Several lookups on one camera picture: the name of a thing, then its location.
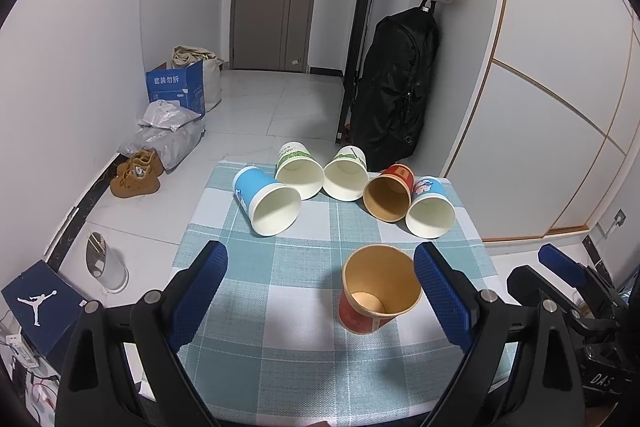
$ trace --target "metal screw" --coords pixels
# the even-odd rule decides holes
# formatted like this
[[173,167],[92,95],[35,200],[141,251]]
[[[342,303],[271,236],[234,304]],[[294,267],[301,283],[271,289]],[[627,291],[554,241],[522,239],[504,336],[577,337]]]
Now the metal screw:
[[542,302],[542,307],[549,313],[553,313],[558,309],[558,305],[555,302],[553,302],[551,299],[545,299]]
[[100,303],[98,301],[87,302],[87,304],[84,305],[84,311],[86,313],[94,313],[98,311],[99,307]]
[[498,294],[493,290],[482,290],[480,298],[485,302],[495,302],[498,300]]
[[161,297],[162,294],[158,290],[151,290],[150,292],[145,293],[145,302],[147,304],[155,304]]

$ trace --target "pair of brown shoes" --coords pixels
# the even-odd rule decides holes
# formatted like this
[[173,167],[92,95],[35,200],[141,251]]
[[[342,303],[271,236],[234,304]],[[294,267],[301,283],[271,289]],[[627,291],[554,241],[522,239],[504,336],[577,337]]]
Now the pair of brown shoes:
[[110,183],[111,192],[117,198],[153,194],[160,188],[158,176],[163,172],[164,166],[156,151],[143,149],[118,165],[118,175]]

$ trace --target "blue gripper pad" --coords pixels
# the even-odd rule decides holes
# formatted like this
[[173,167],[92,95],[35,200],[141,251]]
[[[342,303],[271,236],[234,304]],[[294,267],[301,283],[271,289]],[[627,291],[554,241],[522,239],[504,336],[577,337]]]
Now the blue gripper pad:
[[209,251],[193,282],[175,306],[172,315],[172,332],[167,337],[167,343],[174,353],[193,340],[225,276],[227,263],[225,246],[222,243],[216,243],[215,247]]
[[414,271],[447,340],[466,353],[473,344],[471,314],[424,244],[415,249]]
[[581,288],[587,282],[584,267],[553,245],[543,245],[538,252],[538,260],[573,288]]

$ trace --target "black backpack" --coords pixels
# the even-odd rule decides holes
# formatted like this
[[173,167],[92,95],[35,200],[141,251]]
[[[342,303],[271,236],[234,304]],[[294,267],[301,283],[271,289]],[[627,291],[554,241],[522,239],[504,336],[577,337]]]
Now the black backpack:
[[376,26],[351,108],[351,142],[364,151],[369,171],[415,151],[440,45],[433,6],[385,17]]

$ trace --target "plaid tablecloth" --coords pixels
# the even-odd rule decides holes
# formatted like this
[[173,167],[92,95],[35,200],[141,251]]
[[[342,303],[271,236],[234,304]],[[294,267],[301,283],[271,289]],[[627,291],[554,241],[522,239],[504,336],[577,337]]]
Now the plaid tablecloth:
[[[384,243],[413,256],[422,240],[382,223],[361,202],[325,194],[303,201],[276,237],[260,237],[234,199],[232,181],[248,164],[213,171],[178,248],[187,268],[210,240],[228,250],[228,271],[194,341],[178,354],[212,414],[265,426],[380,423],[431,410],[462,359],[424,295],[407,314],[371,335],[337,317],[340,270],[357,248]],[[269,174],[275,166],[255,164]],[[504,290],[460,199],[443,180],[456,224],[435,241],[478,289]],[[510,368],[504,356],[497,380]]]

